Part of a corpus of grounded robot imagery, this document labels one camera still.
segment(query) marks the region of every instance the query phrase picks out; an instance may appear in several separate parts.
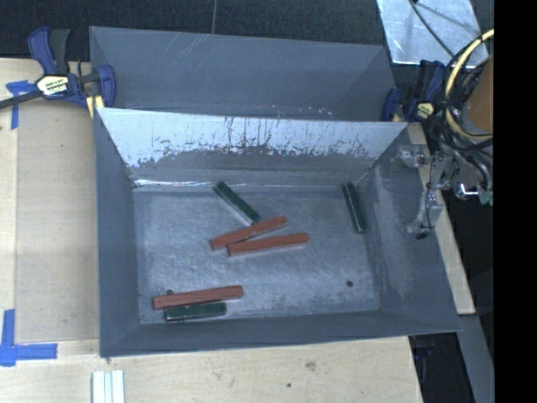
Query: blue corner marker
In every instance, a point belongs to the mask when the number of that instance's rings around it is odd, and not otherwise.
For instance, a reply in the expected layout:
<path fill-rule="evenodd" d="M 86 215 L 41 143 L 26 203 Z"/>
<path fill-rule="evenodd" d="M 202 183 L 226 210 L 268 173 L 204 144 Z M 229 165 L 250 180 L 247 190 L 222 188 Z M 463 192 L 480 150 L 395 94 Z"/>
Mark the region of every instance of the blue corner marker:
<path fill-rule="evenodd" d="M 37 91 L 37 87 L 28 81 L 15 81 L 8 82 L 6 88 L 9 92 L 13 94 L 14 97 L 18 96 L 20 93 L 34 92 Z M 14 130 L 18 127 L 18 104 L 13 105 L 13 110 L 11 112 L 11 129 Z"/>
<path fill-rule="evenodd" d="M 13 367 L 25 359 L 56 359 L 58 343 L 14 344 L 15 310 L 3 313 L 2 343 L 0 343 L 0 366 Z"/>

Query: green block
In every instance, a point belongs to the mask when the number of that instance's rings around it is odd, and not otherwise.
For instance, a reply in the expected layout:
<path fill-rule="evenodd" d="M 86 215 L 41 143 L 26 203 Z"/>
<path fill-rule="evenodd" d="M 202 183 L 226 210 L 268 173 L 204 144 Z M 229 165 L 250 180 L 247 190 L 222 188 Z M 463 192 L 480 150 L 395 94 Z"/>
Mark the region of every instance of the green block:
<path fill-rule="evenodd" d="M 261 221 L 261 217 L 248 205 L 234 190 L 232 190 L 225 182 L 218 182 L 215 185 L 215 192 L 224 201 L 231 205 L 236 211 L 240 212 L 251 222 Z"/>
<path fill-rule="evenodd" d="M 205 303 L 200 305 L 166 307 L 164 309 L 164 319 L 167 322 L 184 321 L 187 319 L 221 317 L 226 315 L 226 313 L 226 303 Z"/>
<path fill-rule="evenodd" d="M 366 218 L 363 216 L 362 208 L 360 207 L 356 187 L 352 182 L 348 182 L 343 185 L 342 189 L 345 200 L 347 201 L 349 213 L 351 214 L 354 231 L 356 233 L 365 233 L 368 230 L 368 224 L 366 223 Z"/>

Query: gray box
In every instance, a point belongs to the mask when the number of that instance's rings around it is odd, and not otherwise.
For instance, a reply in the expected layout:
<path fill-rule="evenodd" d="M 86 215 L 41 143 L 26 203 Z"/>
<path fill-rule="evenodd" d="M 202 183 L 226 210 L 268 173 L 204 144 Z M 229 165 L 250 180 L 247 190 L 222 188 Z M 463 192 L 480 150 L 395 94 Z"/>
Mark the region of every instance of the gray box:
<path fill-rule="evenodd" d="M 390 172 L 409 138 L 404 123 L 378 121 L 393 86 L 381 47 L 92 29 L 91 57 L 118 86 L 94 120 L 101 356 L 458 329 L 434 233 L 406 231 L 423 187 L 417 170 Z M 246 225 L 218 181 L 263 219 L 286 215 L 277 234 L 310 242 L 212 252 L 210 238 Z M 244 297 L 225 317 L 164 323 L 151 306 L 167 290 L 226 285 Z"/>

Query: bin floor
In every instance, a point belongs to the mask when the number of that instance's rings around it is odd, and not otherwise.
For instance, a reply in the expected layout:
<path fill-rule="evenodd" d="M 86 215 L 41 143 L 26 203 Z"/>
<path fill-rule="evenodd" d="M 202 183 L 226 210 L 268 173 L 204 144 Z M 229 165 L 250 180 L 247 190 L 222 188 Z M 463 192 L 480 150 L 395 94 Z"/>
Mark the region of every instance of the bin floor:
<path fill-rule="evenodd" d="M 142 324 L 161 323 L 152 297 L 242 285 L 230 317 L 281 317 L 380 306 L 365 236 L 354 233 L 342 190 L 329 187 L 233 187 L 262 217 L 285 215 L 271 235 L 307 232 L 303 246 L 245 256 L 211 251 L 209 239 L 248 225 L 209 185 L 137 189 L 138 305 Z"/>

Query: red block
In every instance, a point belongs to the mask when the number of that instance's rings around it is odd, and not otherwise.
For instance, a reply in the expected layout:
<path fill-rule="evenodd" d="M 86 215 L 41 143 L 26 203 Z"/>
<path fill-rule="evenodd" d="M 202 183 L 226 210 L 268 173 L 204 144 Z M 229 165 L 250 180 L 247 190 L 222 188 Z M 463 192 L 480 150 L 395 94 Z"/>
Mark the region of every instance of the red block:
<path fill-rule="evenodd" d="M 286 217 L 267 219 L 249 227 L 240 228 L 236 231 L 218 236 L 217 238 L 210 240 L 209 244 L 214 251 L 216 249 L 224 248 L 230 243 L 240 242 L 241 240 L 246 240 L 247 238 L 253 238 L 259 234 L 282 228 L 285 225 L 287 225 Z"/>
<path fill-rule="evenodd" d="M 246 242 L 232 243 L 227 245 L 227 255 L 230 257 L 240 254 L 250 254 L 269 249 L 287 248 L 290 246 L 308 243 L 310 236 L 308 233 L 288 234 L 286 236 L 276 236 L 274 238 L 260 238 L 248 240 Z"/>
<path fill-rule="evenodd" d="M 210 288 L 209 290 L 199 290 L 169 294 L 166 296 L 153 297 L 153 309 L 164 309 L 172 306 L 188 306 L 201 303 L 212 303 L 213 301 L 225 301 L 240 299 L 244 295 L 242 285 L 223 286 L 221 288 Z"/>

